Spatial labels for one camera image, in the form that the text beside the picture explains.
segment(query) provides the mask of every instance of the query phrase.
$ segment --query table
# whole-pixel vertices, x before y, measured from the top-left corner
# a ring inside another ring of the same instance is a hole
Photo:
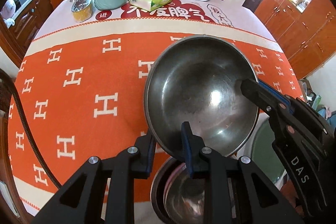
[[[74,22],[70,7],[65,0],[47,19],[15,83],[34,139],[62,184],[90,156],[115,156],[147,131],[146,77],[158,55],[182,37],[222,37],[245,54],[261,80],[284,94],[302,96],[280,46],[243,7],[221,0],[172,0],[149,13],[127,3],[111,15],[96,10],[82,24]],[[39,165],[13,102],[8,145],[17,190],[34,215],[57,189]],[[160,223],[150,187],[167,158],[157,146],[151,177],[135,181],[136,223]]]

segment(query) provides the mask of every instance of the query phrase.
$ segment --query screw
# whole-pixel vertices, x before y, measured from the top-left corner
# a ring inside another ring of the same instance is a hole
[[[289,133],[292,133],[292,134],[295,133],[294,128],[292,128],[291,126],[287,126],[287,130]]]
[[[89,158],[89,163],[91,164],[96,164],[98,162],[99,158],[96,156],[90,157]]]
[[[138,152],[138,149],[135,146],[131,146],[127,149],[127,152],[130,154],[134,154]]]
[[[210,147],[203,147],[201,151],[203,154],[210,154],[212,152]]]
[[[240,160],[244,164],[249,164],[251,162],[251,159],[248,156],[242,156]]]

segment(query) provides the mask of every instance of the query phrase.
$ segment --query bowl rim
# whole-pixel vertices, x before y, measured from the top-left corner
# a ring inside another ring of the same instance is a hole
[[[181,38],[179,40],[177,40],[176,42],[172,43],[171,45],[169,45],[159,56],[158,58],[155,60],[154,64],[152,65],[149,73],[148,73],[148,76],[147,76],[147,79],[146,79],[146,84],[145,84],[145,90],[144,90],[144,96],[143,96],[143,108],[144,108],[144,113],[145,113],[145,119],[146,119],[146,122],[147,122],[147,125],[148,125],[148,128],[149,130],[152,132],[153,136],[155,137],[156,141],[158,142],[158,144],[161,146],[161,148],[167,153],[169,154],[170,156],[176,158],[177,160],[179,161],[182,161],[184,162],[184,158],[177,155],[177,153],[174,153],[172,152],[170,149],[167,148],[167,146],[162,142],[162,140],[159,138],[159,136],[157,135],[157,133],[155,132],[154,130],[154,127],[152,125],[152,122],[151,122],[151,119],[150,119],[150,114],[149,114],[149,109],[148,109],[148,91],[149,91],[149,87],[150,87],[150,84],[151,84],[151,80],[152,80],[152,77],[153,77],[153,74],[155,72],[155,69],[157,68],[157,65],[159,64],[160,60],[167,54],[167,52],[169,52],[172,48],[178,46],[179,44],[182,44],[182,43],[185,43],[185,42],[188,42],[190,39],[194,39],[194,38],[210,38],[210,39],[213,39],[213,40],[216,40],[218,42],[221,42],[227,46],[230,46],[232,47],[236,52],[238,52],[241,57],[247,62],[247,64],[250,66],[251,68],[251,71],[253,72],[253,75],[254,75],[254,78],[256,80],[256,82],[258,83],[259,80],[258,80],[258,77],[257,77],[257,74],[251,64],[251,62],[247,59],[247,57],[235,46],[233,45],[232,43],[230,42],[227,42],[225,41],[224,38],[222,37],[215,37],[213,35],[207,35],[207,34],[196,34],[196,35],[191,35],[191,36],[188,36],[188,37],[184,37],[184,38]],[[256,111],[256,115],[255,115],[255,118],[254,118],[254,122],[253,122],[253,126],[250,130],[250,132],[247,134],[246,138],[242,141],[242,143],[236,148],[234,149],[232,152],[230,152],[229,154],[225,155],[226,157],[228,156],[231,156],[233,155],[234,153],[236,153],[238,150],[240,150],[243,145],[247,142],[247,140],[250,138],[255,126],[256,126],[256,123],[258,121],[258,117],[259,117],[259,112],[260,112],[260,109],[259,107],[257,106],[257,111]]]

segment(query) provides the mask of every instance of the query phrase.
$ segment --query metal bowl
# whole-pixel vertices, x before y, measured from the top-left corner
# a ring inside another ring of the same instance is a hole
[[[144,110],[161,147],[183,161],[181,125],[190,123],[206,146],[229,156],[249,138],[259,109],[240,90],[244,79],[258,80],[246,57],[232,44],[208,35],[183,38],[152,66]]]

